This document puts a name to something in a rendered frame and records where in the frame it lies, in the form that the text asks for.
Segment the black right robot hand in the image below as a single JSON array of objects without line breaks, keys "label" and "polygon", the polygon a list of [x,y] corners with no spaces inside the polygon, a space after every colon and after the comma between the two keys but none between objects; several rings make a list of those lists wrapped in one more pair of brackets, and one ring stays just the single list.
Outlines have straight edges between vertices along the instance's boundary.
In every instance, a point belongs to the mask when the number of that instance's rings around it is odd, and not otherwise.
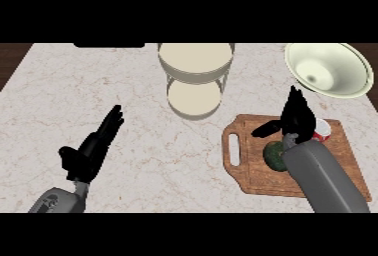
[{"label": "black right robot hand", "polygon": [[296,134],[295,143],[299,144],[311,139],[314,129],[315,117],[306,105],[302,92],[295,87],[290,87],[280,118],[269,120],[255,128],[250,135],[258,138],[265,138],[275,132],[281,132],[281,135]]}]

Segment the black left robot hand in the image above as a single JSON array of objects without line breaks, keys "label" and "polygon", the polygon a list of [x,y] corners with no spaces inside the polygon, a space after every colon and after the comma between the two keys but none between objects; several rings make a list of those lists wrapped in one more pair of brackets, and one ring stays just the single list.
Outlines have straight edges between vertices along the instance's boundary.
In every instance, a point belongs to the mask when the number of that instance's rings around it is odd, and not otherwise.
[{"label": "black left robot hand", "polygon": [[57,153],[66,179],[89,184],[97,176],[107,149],[123,123],[120,106],[114,105],[103,118],[98,129],[88,134],[76,149],[63,146]]}]

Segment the dark green squash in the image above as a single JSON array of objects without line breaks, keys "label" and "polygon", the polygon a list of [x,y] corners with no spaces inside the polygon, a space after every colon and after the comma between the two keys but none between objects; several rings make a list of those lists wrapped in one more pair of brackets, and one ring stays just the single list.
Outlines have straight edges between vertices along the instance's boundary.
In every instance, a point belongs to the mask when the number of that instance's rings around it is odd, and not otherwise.
[{"label": "dark green squash", "polygon": [[262,149],[262,159],[272,171],[286,171],[286,166],[281,160],[283,144],[280,141],[271,141],[265,144]]}]

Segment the brown wooden cutting board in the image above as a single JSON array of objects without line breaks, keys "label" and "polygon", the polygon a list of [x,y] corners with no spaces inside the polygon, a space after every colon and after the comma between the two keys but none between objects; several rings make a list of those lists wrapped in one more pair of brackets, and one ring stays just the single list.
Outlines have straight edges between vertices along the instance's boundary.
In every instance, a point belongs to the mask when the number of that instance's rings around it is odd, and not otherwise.
[{"label": "brown wooden cutting board", "polygon": [[[281,133],[265,138],[250,136],[252,130],[277,116],[238,114],[227,125],[221,135],[222,166],[246,194],[286,196],[303,198],[300,188],[286,172],[272,171],[262,159],[262,149],[268,142],[281,139]],[[337,120],[326,119],[330,125],[330,138],[323,145],[334,159],[365,199],[371,201],[368,189],[357,165],[355,157],[348,144],[345,132]],[[238,165],[230,163],[228,135],[234,134],[238,140]]]}]

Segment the red and white can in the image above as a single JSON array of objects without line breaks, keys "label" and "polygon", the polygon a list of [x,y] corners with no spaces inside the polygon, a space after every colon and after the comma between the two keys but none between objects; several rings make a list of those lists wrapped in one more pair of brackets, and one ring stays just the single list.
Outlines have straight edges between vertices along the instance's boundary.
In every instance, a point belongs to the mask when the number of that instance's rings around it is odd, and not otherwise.
[{"label": "red and white can", "polygon": [[317,118],[312,139],[317,140],[318,142],[324,142],[330,137],[330,132],[330,125],[323,119]]}]

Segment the pale green bowl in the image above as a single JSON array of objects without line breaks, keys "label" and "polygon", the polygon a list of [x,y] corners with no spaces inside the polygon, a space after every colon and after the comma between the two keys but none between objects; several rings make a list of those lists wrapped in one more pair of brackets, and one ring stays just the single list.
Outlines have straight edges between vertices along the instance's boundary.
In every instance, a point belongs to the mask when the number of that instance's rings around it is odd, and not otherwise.
[{"label": "pale green bowl", "polygon": [[284,63],[298,83],[324,96],[351,99],[371,89],[370,64],[346,43],[287,43]]}]

